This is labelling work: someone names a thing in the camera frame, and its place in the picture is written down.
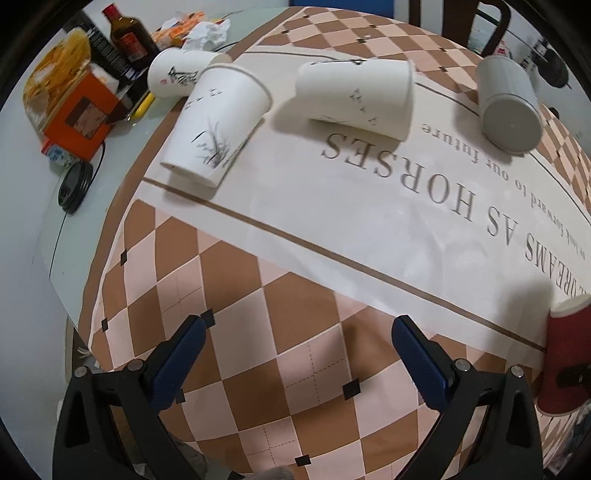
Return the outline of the orange snack wrapper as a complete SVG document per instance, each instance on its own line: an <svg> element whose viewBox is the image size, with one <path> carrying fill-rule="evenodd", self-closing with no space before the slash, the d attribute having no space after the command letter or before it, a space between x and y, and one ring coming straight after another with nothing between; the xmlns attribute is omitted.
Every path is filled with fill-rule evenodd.
<svg viewBox="0 0 591 480"><path fill-rule="evenodd" d="M166 20L151 33L151 39L159 49L180 48L187 33L202 21L217 22L218 20L209 20L204 11L189 14L177 12L173 18Z"/></svg>

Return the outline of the orange cardboard box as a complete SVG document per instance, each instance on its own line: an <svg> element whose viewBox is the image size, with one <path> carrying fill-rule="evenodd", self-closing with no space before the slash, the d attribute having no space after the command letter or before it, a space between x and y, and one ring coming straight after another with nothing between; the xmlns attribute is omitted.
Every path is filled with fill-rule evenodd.
<svg viewBox="0 0 591 480"><path fill-rule="evenodd" d="M90 161L111 126L108 116L118 98L91 72L81 74L53 110L43 135L53 144Z"/></svg>

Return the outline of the crumpled white tissue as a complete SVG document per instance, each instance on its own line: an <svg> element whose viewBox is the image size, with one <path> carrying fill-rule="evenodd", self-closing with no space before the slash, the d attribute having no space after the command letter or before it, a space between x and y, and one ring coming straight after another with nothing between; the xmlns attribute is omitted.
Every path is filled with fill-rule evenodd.
<svg viewBox="0 0 591 480"><path fill-rule="evenodd" d="M202 21L185 36L183 50L216 51L226 43L231 26L229 19L217 22Z"/></svg>

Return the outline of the white paper cup lying centre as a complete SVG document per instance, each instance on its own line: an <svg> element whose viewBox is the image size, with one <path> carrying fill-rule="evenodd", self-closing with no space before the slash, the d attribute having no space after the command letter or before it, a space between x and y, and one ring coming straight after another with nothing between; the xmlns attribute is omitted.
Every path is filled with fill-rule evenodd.
<svg viewBox="0 0 591 480"><path fill-rule="evenodd" d="M312 120L404 141L411 129L415 80L410 60L311 62L297 73L295 101Z"/></svg>

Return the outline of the grey plastic mug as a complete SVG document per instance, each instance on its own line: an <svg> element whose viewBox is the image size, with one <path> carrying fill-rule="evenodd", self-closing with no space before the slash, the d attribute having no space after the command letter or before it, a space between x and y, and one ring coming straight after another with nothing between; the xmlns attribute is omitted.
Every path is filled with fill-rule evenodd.
<svg viewBox="0 0 591 480"><path fill-rule="evenodd" d="M526 71L502 55L477 66L479 116L484 135L513 155L534 150L543 135L538 98Z"/></svg>

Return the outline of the yellow plastic bag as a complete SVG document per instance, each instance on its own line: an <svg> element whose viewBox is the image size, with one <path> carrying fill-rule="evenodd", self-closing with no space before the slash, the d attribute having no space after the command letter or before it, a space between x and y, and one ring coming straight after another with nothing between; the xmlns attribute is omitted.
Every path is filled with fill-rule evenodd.
<svg viewBox="0 0 591 480"><path fill-rule="evenodd" d="M88 70L90 60L87 33L75 27L38 63L23 90L24 110L37 132L43 130L77 78Z"/></svg>

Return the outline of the white paper cup lying left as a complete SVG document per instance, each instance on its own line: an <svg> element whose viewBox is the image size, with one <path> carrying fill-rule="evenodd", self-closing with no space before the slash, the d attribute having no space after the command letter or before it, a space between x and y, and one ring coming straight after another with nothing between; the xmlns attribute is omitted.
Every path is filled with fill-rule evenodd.
<svg viewBox="0 0 591 480"><path fill-rule="evenodd" d="M187 97L207 66L231 62L231 56L223 52L168 48L150 64L147 86L156 98Z"/></svg>

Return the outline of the black round lid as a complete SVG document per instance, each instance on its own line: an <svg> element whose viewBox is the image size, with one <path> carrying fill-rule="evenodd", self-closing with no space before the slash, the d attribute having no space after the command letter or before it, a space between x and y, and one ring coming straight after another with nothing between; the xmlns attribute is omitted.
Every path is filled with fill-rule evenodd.
<svg viewBox="0 0 591 480"><path fill-rule="evenodd" d="M76 162L67 170L58 190L58 205L66 214L73 214L82 203L92 181L93 167Z"/></svg>

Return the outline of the checkered brown pink tablecloth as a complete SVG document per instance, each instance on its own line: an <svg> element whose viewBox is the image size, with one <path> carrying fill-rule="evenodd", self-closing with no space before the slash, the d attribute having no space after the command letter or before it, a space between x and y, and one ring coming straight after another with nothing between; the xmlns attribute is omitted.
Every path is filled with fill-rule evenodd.
<svg viewBox="0 0 591 480"><path fill-rule="evenodd" d="M204 351L161 418L242 474L392 479L437 415L390 340L411 316L454 358L527 379L550 307L590 288L590 156L551 112L509 157L481 133L477 56L398 20L288 9L231 49L273 107L216 190L162 165L178 114L108 208L79 330L102 368L146 358L190 314ZM311 121L315 61L412 60L405 142Z"/></svg>

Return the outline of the white paper cup upside down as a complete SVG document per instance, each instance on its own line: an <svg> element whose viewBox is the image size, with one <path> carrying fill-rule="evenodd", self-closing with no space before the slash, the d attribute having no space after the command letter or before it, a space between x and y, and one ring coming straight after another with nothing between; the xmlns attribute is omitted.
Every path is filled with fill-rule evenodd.
<svg viewBox="0 0 591 480"><path fill-rule="evenodd" d="M252 131L273 107L273 95L255 73L233 63L207 66L185 102L160 164L215 188Z"/></svg>

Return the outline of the red ribbed paper cup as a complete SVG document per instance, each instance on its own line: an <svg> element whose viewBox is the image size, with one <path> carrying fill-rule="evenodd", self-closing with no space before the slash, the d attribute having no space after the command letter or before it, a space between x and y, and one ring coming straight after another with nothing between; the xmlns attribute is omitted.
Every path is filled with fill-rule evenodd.
<svg viewBox="0 0 591 480"><path fill-rule="evenodd" d="M546 355L538 409L564 416L590 399L590 295L553 307L547 319Z"/></svg>

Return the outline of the white paper cup lying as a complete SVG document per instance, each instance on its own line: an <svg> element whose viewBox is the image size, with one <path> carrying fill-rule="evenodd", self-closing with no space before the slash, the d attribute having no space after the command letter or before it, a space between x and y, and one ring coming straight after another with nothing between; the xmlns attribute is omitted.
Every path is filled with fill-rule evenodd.
<svg viewBox="0 0 591 480"><path fill-rule="evenodd" d="M415 80L410 60L311 62L297 73L295 101L312 120L404 141L411 129Z"/></svg>
<svg viewBox="0 0 591 480"><path fill-rule="evenodd" d="M150 64L147 86L156 98L187 97L207 66L231 62L231 56L223 52L168 48Z"/></svg>

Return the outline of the black rectangular box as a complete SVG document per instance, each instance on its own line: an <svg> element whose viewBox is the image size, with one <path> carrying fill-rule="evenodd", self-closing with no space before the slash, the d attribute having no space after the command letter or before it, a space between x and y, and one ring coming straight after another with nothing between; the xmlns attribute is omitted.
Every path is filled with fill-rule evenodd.
<svg viewBox="0 0 591 480"><path fill-rule="evenodd" d="M132 85L137 73L94 22L82 10L70 22L86 33L90 43L91 61L115 78L121 87Z"/></svg>

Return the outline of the dark sauce bottle red label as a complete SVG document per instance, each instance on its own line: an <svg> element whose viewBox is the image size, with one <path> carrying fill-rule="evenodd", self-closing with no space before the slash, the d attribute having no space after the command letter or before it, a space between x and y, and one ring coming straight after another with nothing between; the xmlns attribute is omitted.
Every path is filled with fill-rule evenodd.
<svg viewBox="0 0 591 480"><path fill-rule="evenodd" d="M136 18L122 15L115 4L107 5L102 13L110 23L112 43L131 67L137 72L147 69L160 50L144 25Z"/></svg>

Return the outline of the dark wooden chair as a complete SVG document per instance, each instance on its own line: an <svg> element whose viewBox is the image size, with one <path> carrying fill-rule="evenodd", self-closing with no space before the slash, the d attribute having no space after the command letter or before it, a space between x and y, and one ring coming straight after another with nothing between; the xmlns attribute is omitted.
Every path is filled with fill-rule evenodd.
<svg viewBox="0 0 591 480"><path fill-rule="evenodd" d="M451 0L443 2L442 35L459 45L468 46L474 18L478 15L480 0ZM500 45L511 21L511 9L505 1L490 0L483 4L495 7L500 13L500 20L481 52L482 57L493 55ZM422 1L409 1L409 23L420 27L422 21Z"/></svg>

